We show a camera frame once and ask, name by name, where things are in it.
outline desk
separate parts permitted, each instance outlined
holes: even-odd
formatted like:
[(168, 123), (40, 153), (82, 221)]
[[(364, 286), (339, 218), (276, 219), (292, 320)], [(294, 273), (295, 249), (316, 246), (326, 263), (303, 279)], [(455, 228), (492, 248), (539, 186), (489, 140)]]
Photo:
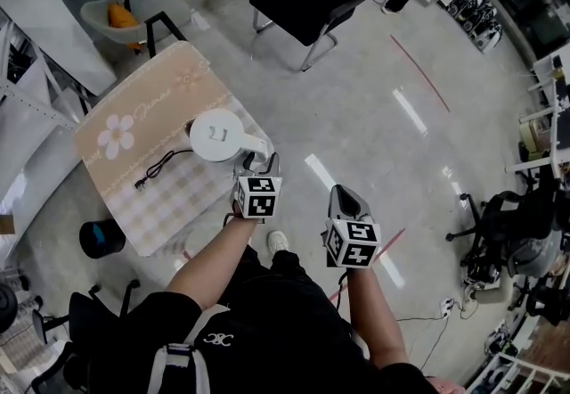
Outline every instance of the desk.
[[(551, 63), (552, 70), (561, 68), (558, 57), (554, 57)], [(532, 91), (538, 86), (546, 86), (544, 93), (549, 100), (550, 107), (535, 112), (534, 114), (521, 117), (519, 121), (520, 123), (526, 123), (532, 119), (552, 115), (552, 122), (550, 124), (550, 156), (548, 158), (507, 166), (505, 172), (517, 172), (519, 170), (539, 168), (550, 164), (554, 177), (561, 178), (559, 165), (570, 162), (570, 108), (568, 107), (566, 78), (563, 72), (559, 72), (549, 83), (537, 84), (537, 86), (532, 86), (529, 90)]]
[[(177, 42), (146, 62), (76, 130), (76, 146), (95, 186), (139, 255), (150, 256), (179, 240), (195, 217), (219, 198), (229, 197), (233, 163), (211, 163), (193, 153), (174, 156), (144, 189), (134, 188), (166, 152), (190, 148), (184, 124), (215, 107), (236, 113), (246, 132), (266, 140), (273, 152), (263, 130), (187, 42)], [(111, 152), (109, 158), (109, 140), (102, 132), (111, 130), (110, 117), (117, 121), (117, 116), (125, 124), (121, 129), (134, 140), (117, 147), (118, 153)], [(107, 137), (115, 135), (113, 131)]]

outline white chair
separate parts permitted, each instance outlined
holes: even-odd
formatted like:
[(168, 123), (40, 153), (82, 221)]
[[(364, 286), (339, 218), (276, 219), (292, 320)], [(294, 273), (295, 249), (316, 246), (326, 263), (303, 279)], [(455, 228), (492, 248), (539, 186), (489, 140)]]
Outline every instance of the white chair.
[[(113, 28), (109, 24), (109, 4), (112, 3), (125, 6), (134, 15), (139, 24), (131, 28)], [(90, 1), (81, 8), (81, 18), (110, 40), (119, 44), (133, 44), (147, 41), (147, 22), (151, 21), (151, 23), (154, 23), (156, 19), (152, 18), (161, 12), (164, 12), (177, 28), (191, 19), (190, 6), (183, 0)], [(168, 36), (170, 30), (165, 24), (155, 25), (154, 41), (159, 41), (163, 37)]]

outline red line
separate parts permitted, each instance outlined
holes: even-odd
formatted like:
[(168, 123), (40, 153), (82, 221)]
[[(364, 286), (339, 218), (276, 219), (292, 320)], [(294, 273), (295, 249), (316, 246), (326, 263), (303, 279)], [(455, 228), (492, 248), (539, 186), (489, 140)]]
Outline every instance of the red line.
[(392, 38), (392, 40), (394, 42), (396, 42), (396, 44), (398, 45), (398, 47), (400, 47), (402, 49), (402, 51), (406, 54), (406, 56), (408, 58), (410, 58), (411, 62), (414, 63), (416, 65), (416, 68), (418, 68), (418, 71), (421, 72), (421, 75), (424, 76), (424, 79), (427, 80), (427, 82), (429, 83), (429, 85), (433, 88), (433, 90), (436, 92), (437, 97), (440, 99), (440, 101), (443, 103), (443, 105), (445, 106), (445, 109), (447, 109), (448, 112), (452, 112), (449, 110), (449, 106), (445, 103), (444, 98), (439, 94), (439, 92), (437, 91), (436, 86), (431, 82), (431, 80), (429, 79), (429, 77), (426, 75), (426, 73), (424, 72), (424, 70), (416, 63), (416, 61), (411, 57), (411, 55), (408, 53), (408, 51), (402, 47), (402, 44), (400, 44), (396, 38), (392, 35), (390, 35), (390, 37)]
[[(398, 240), (400, 235), (402, 235), (405, 230), (406, 228), (400, 229), (400, 231), (398, 231), (398, 233), (394, 237), (392, 237), (390, 242), (386, 244), (386, 247), (382, 247), (382, 250), (380, 250), (380, 253), (376, 255), (376, 258), (374, 258), (372, 264), (374, 264), (376, 261), (379, 260), (380, 256), (382, 256), (392, 246), (392, 244)], [(348, 285), (346, 283), (343, 283), (342, 288), (340, 288), (340, 291), (337, 291), (332, 296), (330, 296), (329, 300), (332, 302), (334, 299), (338, 297), (338, 293), (344, 291), (346, 288), (348, 288)]]

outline orange cushion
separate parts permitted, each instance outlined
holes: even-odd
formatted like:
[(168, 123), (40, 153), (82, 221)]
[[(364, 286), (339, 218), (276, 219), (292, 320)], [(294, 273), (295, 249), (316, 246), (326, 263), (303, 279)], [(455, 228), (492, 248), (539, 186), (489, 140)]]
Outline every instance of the orange cushion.
[[(132, 13), (120, 4), (109, 4), (109, 24), (113, 28), (131, 28), (139, 24)], [(130, 48), (141, 50), (140, 44), (127, 44)]]

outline shirt logo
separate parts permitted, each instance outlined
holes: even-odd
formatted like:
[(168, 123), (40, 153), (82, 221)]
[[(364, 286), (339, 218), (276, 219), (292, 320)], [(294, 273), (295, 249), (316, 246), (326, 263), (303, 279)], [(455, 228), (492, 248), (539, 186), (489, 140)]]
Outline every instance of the shirt logo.
[(211, 343), (213, 345), (222, 345), (223, 347), (230, 347), (232, 344), (230, 342), (225, 343), (224, 340), (226, 339), (233, 339), (232, 334), (225, 334), (225, 333), (209, 333), (207, 338), (204, 339), (206, 343)]

